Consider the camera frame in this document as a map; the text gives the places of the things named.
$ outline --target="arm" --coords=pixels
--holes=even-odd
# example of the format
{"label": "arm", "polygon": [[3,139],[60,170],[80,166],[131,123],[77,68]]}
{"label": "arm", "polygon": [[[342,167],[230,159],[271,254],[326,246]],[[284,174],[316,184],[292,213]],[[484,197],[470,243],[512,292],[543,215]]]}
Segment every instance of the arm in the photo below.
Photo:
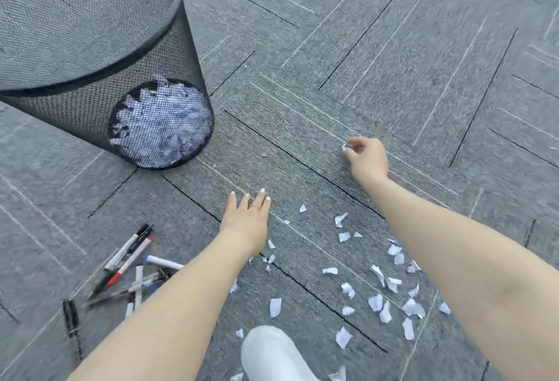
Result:
{"label": "arm", "polygon": [[264,247],[271,206],[261,191],[248,208],[227,200],[220,233],[116,328],[68,381],[193,381],[229,289]]}
{"label": "arm", "polygon": [[378,139],[348,143],[358,151],[345,150],[354,178],[503,378],[556,380],[559,272],[510,238],[389,180]]}

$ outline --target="person's left hand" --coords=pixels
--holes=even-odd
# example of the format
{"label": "person's left hand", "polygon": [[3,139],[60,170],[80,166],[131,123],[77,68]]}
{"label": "person's left hand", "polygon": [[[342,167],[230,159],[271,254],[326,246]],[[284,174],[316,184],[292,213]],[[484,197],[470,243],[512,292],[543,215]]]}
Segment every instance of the person's left hand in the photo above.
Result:
{"label": "person's left hand", "polygon": [[268,215],[272,206],[263,188],[250,207],[249,198],[248,194],[244,195],[237,207],[235,192],[229,194],[219,230],[219,236],[242,247],[247,252],[247,258],[258,254],[266,244]]}

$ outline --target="hand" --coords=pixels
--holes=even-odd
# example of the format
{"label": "hand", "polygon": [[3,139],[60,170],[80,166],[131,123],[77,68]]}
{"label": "hand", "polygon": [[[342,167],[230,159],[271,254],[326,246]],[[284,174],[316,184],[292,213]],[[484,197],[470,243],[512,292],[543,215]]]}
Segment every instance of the hand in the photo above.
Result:
{"label": "hand", "polygon": [[376,138],[353,137],[348,139],[344,153],[351,164],[353,178],[370,193],[374,184],[388,179],[388,158],[382,143]]}
{"label": "hand", "polygon": [[250,207],[249,198],[246,194],[237,207],[235,192],[229,194],[218,235],[225,241],[235,242],[236,246],[246,251],[247,258],[258,254],[266,244],[268,215],[272,206],[264,188],[256,195]]}

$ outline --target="black mesh trash can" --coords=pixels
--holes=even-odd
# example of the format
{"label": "black mesh trash can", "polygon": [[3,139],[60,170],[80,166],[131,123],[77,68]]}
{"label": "black mesh trash can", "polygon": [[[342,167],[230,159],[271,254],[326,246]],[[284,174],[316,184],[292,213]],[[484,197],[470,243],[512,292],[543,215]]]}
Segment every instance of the black mesh trash can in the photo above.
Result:
{"label": "black mesh trash can", "polygon": [[183,0],[0,0],[0,100],[144,168],[213,132]]}

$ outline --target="floor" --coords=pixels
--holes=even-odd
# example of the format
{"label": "floor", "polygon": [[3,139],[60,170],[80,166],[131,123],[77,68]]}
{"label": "floor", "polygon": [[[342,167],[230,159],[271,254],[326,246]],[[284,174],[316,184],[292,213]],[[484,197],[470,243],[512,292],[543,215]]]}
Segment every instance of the floor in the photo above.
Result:
{"label": "floor", "polygon": [[[429,280],[391,262],[394,235],[340,148],[355,134],[382,138],[396,182],[559,269],[559,0],[185,5],[216,113],[213,138],[191,163],[138,170],[0,103],[0,338],[10,339],[0,342],[0,380],[68,376],[73,346],[60,302],[83,301],[141,222],[155,223],[160,256],[187,263],[216,234],[229,191],[261,187],[275,200],[277,259],[270,273],[260,258],[241,272],[199,380],[240,372],[235,331],[260,324],[292,336],[323,380],[342,364],[350,380],[498,380],[438,311],[443,299]],[[333,218],[345,212],[344,227],[364,238],[340,244]],[[382,291],[390,324],[367,304],[380,287],[372,264],[404,282],[400,293]],[[321,273],[330,266],[339,275]],[[417,283],[428,315],[414,319],[408,341],[399,308]],[[273,297],[282,312],[271,320]],[[86,353],[122,321],[124,306],[82,315]],[[343,306],[355,314],[343,316]],[[345,350],[335,343],[342,326],[354,336]]]}

